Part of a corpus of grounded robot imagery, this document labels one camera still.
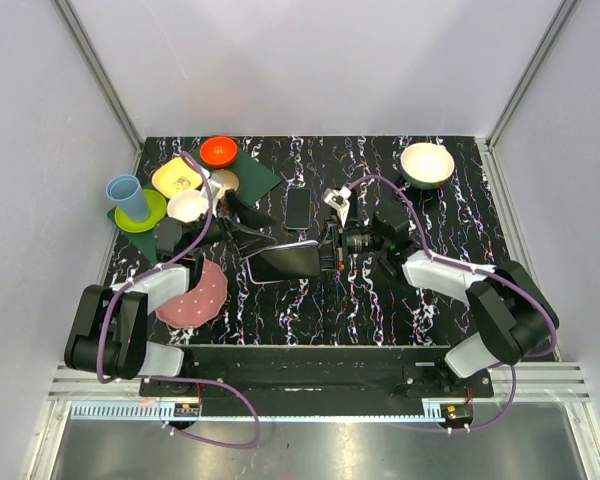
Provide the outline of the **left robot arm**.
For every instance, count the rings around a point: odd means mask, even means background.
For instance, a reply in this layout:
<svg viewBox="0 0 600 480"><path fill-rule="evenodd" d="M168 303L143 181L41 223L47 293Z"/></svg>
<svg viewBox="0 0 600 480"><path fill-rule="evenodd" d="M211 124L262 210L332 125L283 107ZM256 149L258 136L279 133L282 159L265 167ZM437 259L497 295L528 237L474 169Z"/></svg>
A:
<svg viewBox="0 0 600 480"><path fill-rule="evenodd" d="M184 364L184 351L148 340L155 310L195 288L203 274L202 246L223 242L244 259L276 240L261 232L274 218L226 193L228 211L185 223L166 217L153 230L158 264L137 278L113 286L90 285L81 295L64 351L67 367L94 373L99 381L161 376L176 396L195 386L196 372Z"/></svg>

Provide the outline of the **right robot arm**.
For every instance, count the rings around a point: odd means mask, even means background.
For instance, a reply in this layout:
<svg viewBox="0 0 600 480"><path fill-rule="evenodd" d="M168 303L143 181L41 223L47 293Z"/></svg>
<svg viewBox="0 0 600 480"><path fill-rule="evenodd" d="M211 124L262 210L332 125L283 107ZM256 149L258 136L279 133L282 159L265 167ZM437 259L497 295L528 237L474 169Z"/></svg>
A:
<svg viewBox="0 0 600 480"><path fill-rule="evenodd" d="M431 290L468 306L477 331L452 347L434 371L443 395L460 394L480 370L514 366L537 354L542 344L555 344L557 315L520 263L476 265L427 252L404 226L379 217L368 225L359 222L347 190L329 189L323 201L331 216L319 239L322 269L341 270L347 256L371 253L394 284Z"/></svg>

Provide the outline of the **black phone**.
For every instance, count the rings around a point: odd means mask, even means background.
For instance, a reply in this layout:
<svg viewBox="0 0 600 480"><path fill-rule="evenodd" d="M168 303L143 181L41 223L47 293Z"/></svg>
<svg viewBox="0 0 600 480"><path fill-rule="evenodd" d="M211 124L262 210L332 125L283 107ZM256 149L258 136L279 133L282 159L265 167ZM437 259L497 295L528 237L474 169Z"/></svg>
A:
<svg viewBox="0 0 600 480"><path fill-rule="evenodd" d="M284 226L287 230L306 230L311 221L311 190L290 188L287 191Z"/></svg>

